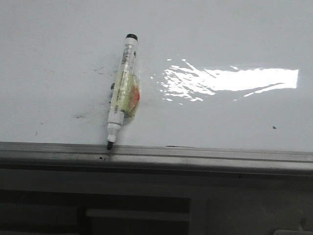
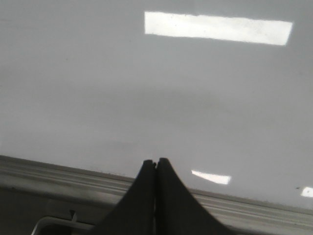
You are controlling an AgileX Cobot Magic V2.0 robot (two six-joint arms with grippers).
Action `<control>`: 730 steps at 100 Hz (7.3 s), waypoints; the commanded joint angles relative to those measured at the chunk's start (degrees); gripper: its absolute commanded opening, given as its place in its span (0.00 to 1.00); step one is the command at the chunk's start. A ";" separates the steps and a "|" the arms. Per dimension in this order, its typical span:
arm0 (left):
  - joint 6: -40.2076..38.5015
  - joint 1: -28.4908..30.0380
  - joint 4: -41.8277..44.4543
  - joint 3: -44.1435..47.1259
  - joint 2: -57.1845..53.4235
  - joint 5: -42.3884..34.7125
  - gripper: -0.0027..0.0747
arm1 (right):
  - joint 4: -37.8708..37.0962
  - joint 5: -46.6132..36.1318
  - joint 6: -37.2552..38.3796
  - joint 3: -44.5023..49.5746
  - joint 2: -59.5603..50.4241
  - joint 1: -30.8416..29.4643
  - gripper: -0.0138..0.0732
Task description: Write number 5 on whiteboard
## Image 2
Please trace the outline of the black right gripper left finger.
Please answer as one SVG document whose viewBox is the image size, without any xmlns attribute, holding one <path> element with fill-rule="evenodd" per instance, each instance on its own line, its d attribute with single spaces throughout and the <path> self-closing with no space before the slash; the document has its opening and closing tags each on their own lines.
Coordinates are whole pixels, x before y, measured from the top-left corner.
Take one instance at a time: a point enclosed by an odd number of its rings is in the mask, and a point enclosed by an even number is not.
<svg viewBox="0 0 313 235">
<path fill-rule="evenodd" d="M 97 235 L 151 235 L 155 203 L 155 164 L 145 160 L 116 207 L 95 226 Z"/>
</svg>

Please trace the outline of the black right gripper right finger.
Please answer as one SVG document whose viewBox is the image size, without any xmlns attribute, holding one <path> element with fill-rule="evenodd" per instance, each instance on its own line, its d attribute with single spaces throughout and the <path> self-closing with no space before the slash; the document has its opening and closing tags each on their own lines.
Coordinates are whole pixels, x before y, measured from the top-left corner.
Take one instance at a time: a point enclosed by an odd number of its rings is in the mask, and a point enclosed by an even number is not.
<svg viewBox="0 0 313 235">
<path fill-rule="evenodd" d="M 188 191 L 167 158 L 156 168 L 156 233 L 158 235 L 233 235 Z"/>
</svg>

